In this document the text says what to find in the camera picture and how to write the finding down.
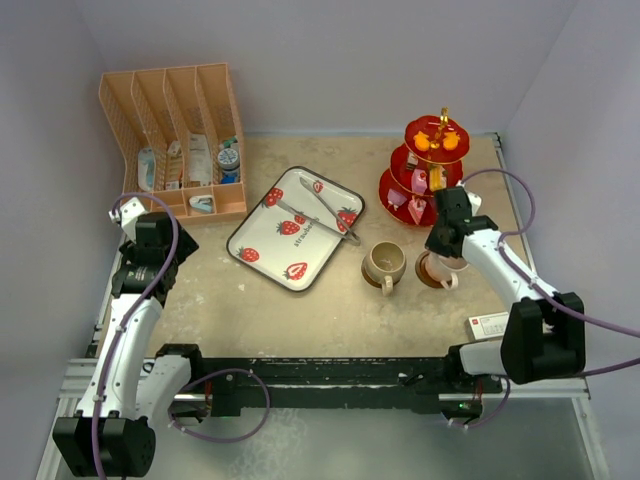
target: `mug handle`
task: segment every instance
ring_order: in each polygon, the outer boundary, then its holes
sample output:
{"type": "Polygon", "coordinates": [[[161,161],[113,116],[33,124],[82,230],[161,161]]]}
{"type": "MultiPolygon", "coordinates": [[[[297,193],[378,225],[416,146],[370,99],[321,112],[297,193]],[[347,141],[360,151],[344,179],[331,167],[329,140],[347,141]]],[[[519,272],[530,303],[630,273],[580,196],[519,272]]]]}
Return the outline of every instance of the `mug handle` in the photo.
{"type": "Polygon", "coordinates": [[[393,278],[387,275],[382,281],[382,296],[388,297],[391,292],[393,292],[393,278]]]}
{"type": "Polygon", "coordinates": [[[451,283],[447,280],[442,280],[440,284],[444,287],[445,290],[454,290],[458,288],[458,275],[455,272],[451,272],[451,283]]]}

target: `white tray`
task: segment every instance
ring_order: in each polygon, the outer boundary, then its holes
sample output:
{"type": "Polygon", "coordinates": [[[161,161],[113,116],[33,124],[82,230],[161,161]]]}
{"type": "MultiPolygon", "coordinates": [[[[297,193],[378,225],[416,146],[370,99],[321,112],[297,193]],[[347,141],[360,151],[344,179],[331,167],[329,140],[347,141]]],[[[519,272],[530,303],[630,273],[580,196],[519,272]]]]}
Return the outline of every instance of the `white tray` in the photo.
{"type": "Polygon", "coordinates": [[[284,172],[227,241],[227,251],[231,256],[295,292],[306,290],[313,284],[342,241],[337,235],[309,221],[296,221],[293,214],[273,204],[275,199],[270,194],[277,188],[282,191],[282,200],[290,207],[338,232],[336,219],[300,184],[300,177],[314,187],[321,186],[320,195],[336,213],[343,209],[352,210],[356,215],[352,225],[360,218],[364,211],[364,200],[360,195],[304,167],[293,167],[284,172]],[[281,223],[283,232],[279,233],[281,223]],[[255,252],[259,256],[257,260],[254,260],[255,252]]]}

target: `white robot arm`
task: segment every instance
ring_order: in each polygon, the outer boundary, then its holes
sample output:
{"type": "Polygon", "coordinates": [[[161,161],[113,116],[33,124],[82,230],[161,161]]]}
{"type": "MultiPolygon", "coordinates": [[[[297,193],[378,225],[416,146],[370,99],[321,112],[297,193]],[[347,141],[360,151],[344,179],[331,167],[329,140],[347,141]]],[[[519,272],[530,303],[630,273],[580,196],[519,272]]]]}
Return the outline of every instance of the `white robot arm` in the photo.
{"type": "Polygon", "coordinates": [[[139,384],[147,346],[175,283],[178,265],[197,250],[197,243],[179,227],[177,248],[169,267],[140,301],[168,261],[173,238],[171,221],[166,213],[148,213],[137,198],[123,205],[117,215],[112,214],[112,220],[120,224],[129,240],[120,248],[122,261],[112,279],[114,298],[107,335],[90,386],[74,417],[58,418],[53,429],[53,439],[75,476],[96,475],[90,449],[94,443],[90,431],[96,405],[105,474],[144,476],[155,450],[154,427],[166,420],[175,394],[200,373],[196,372],[201,362],[196,345],[171,345],[159,352],[152,372],[139,384]],[[129,312],[129,321],[122,327],[129,312]],[[104,389],[99,391],[103,372],[104,389]]]}
{"type": "Polygon", "coordinates": [[[426,247],[445,257],[462,257],[474,265],[510,310],[501,341],[450,348],[449,356],[458,360],[461,373],[508,375],[515,383],[522,384],[582,371],[584,323],[553,309],[506,262],[499,247],[548,296],[583,313],[580,298],[574,293],[557,292],[538,278],[508,245],[498,245],[501,232],[495,223],[487,216],[474,215],[475,195],[458,186],[437,191],[435,198],[438,220],[426,247]],[[543,322],[551,327],[551,333],[543,333],[543,322]]]}

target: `mug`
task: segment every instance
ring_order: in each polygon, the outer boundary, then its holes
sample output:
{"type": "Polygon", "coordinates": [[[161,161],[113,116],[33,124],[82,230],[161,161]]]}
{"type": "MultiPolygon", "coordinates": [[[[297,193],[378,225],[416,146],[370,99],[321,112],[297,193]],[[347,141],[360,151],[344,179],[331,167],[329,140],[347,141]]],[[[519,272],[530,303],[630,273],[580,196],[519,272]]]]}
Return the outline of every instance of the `mug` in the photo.
{"type": "Polygon", "coordinates": [[[382,287],[382,295],[385,297],[391,295],[393,285],[400,281],[406,268],[404,252],[393,242],[378,243],[362,261],[365,279],[382,287]]]}
{"type": "Polygon", "coordinates": [[[468,266],[469,264],[463,258],[442,257],[427,250],[418,257],[416,273],[430,287],[453,290],[459,286],[458,273],[468,266]]]}

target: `gray wall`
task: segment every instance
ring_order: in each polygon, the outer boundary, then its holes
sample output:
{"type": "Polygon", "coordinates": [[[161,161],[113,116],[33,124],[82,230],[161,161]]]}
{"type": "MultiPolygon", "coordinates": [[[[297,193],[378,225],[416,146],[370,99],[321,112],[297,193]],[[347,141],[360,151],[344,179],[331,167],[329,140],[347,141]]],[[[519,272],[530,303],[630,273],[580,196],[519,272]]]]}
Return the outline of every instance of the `gray wall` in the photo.
{"type": "Polygon", "coordinates": [[[77,0],[110,69],[228,61],[247,131],[506,128],[575,0],[77,0]]]}
{"type": "Polygon", "coordinates": [[[0,478],[34,478],[69,357],[91,338],[119,232],[105,70],[73,0],[0,0],[0,478]]]}
{"type": "MultiPolygon", "coordinates": [[[[509,124],[505,155],[537,194],[529,239],[541,274],[594,316],[640,329],[638,19],[636,0],[578,3],[509,124]]],[[[637,339],[588,328],[588,367],[639,353],[637,339]]],[[[615,479],[639,476],[639,374],[589,380],[615,479]]]]}

